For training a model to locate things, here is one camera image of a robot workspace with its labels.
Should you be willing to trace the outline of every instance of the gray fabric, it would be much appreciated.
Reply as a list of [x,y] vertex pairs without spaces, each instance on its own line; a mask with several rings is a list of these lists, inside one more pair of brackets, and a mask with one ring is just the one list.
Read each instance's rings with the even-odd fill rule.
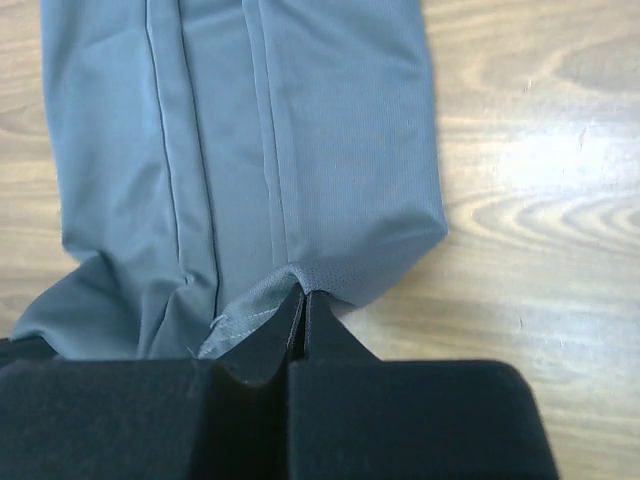
[[80,267],[13,338],[216,357],[291,285],[354,307],[446,234],[419,0],[45,0]]

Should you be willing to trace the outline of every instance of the wooden surface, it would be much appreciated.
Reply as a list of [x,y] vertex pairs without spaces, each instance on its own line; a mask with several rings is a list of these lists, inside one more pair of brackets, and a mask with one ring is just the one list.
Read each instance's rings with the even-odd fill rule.
[[[451,234],[349,327],[386,358],[495,358],[565,478],[640,478],[640,3],[425,4]],[[35,0],[0,0],[0,329],[59,246]]]

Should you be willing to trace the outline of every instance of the wood grain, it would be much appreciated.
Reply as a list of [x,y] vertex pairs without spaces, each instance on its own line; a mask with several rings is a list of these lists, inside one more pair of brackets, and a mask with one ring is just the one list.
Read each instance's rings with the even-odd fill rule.
[[[640,4],[429,0],[451,234],[348,326],[385,358],[495,358],[565,478],[640,477]],[[0,0],[0,329],[71,268],[38,8]]]

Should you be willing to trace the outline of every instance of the seam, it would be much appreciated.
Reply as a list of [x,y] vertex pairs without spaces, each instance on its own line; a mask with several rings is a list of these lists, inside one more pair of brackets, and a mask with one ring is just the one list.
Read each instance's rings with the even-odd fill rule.
[[171,203],[171,211],[173,216],[173,228],[175,232],[175,242],[176,242],[176,260],[178,261],[178,268],[180,270],[180,274],[182,275],[182,279],[186,282],[186,276],[182,269],[182,262],[180,261],[180,234],[178,232],[178,215],[176,212],[176,200],[173,189],[173,175],[171,172],[171,163],[169,162],[169,152],[167,150],[167,132],[164,121],[164,112],[162,110],[162,102],[160,101],[160,91],[158,86],[158,69],[156,66],[156,53],[153,48],[153,42],[151,41],[151,32],[150,32],[150,21],[149,21],[149,1],[146,0],[144,3],[144,31],[147,38],[147,45],[149,47],[149,53],[151,54],[151,66],[153,68],[153,80],[155,83],[155,93],[156,93],[156,102],[158,106],[158,116],[160,118],[160,130],[162,133],[162,149],[164,152],[165,166],[167,169],[167,179],[169,183],[169,198]]
[[215,229],[214,229],[214,214],[213,214],[213,201],[211,199],[211,191],[210,191],[210,185],[211,183],[209,182],[209,179],[211,178],[211,175],[209,173],[209,169],[207,168],[207,162],[205,161],[204,158],[204,150],[202,147],[202,128],[200,125],[200,119],[198,117],[198,106],[196,103],[196,92],[195,89],[193,87],[193,82],[191,80],[191,66],[189,63],[189,55],[187,54],[187,47],[186,47],[186,43],[185,43],[185,38],[184,38],[184,28],[182,25],[182,0],[176,0],[176,6],[177,6],[177,10],[178,10],[178,20],[179,20],[179,24],[180,24],[180,40],[182,42],[182,55],[184,56],[184,64],[185,64],[185,69],[186,69],[186,73],[187,73],[187,80],[189,83],[189,89],[191,91],[191,101],[193,102],[193,117],[194,117],[194,121],[196,124],[196,138],[198,140],[198,151],[200,153],[200,166],[202,167],[202,176],[203,176],[203,181],[204,181],[204,190],[206,193],[206,197],[207,197],[207,206],[208,206],[208,211],[209,211],[209,222],[211,225],[211,255],[213,256],[213,262],[214,262],[214,267],[215,267],[215,271],[216,271],[216,288],[215,288],[215,293],[213,296],[213,301],[214,301],[214,311],[213,311],[213,315],[214,317],[216,316],[216,310],[218,309],[218,298],[220,296],[220,271],[219,271],[219,262],[218,262],[218,250],[216,248],[216,242],[215,242]]
[[277,187],[278,187],[278,197],[280,199],[280,213],[282,215],[282,229],[283,229],[283,239],[284,239],[284,251],[286,254],[286,261],[287,263],[291,261],[291,259],[289,258],[289,245],[288,245],[288,238],[287,238],[287,222],[285,221],[285,212],[284,212],[284,201],[282,199],[282,180],[280,177],[280,162],[278,161],[279,156],[278,156],[278,135],[276,134],[276,122],[274,120],[273,117],[273,95],[272,95],[272,89],[271,89],[271,75],[269,75],[269,60],[267,58],[267,40],[266,40],[266,34],[265,34],[265,25],[264,25],[264,14],[262,13],[262,5],[261,5],[261,1],[260,0],[255,0],[256,5],[257,5],[257,10],[258,10],[258,16],[260,17],[260,30],[261,30],[261,36],[262,36],[262,45],[264,45],[264,69],[265,69],[265,73],[266,73],[266,90],[267,90],[267,96],[269,97],[269,118],[271,120],[271,134],[273,135],[273,146],[274,146],[274,150],[275,150],[275,155],[274,155],[274,160],[275,160],[275,174],[276,174],[276,180],[277,180]]

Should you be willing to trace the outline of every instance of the black object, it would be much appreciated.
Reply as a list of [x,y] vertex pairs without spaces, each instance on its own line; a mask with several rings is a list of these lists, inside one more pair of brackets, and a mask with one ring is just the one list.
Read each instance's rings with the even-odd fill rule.
[[31,358],[0,370],[0,478],[558,478],[512,367],[381,362],[297,286],[217,361],[32,347],[0,349]]

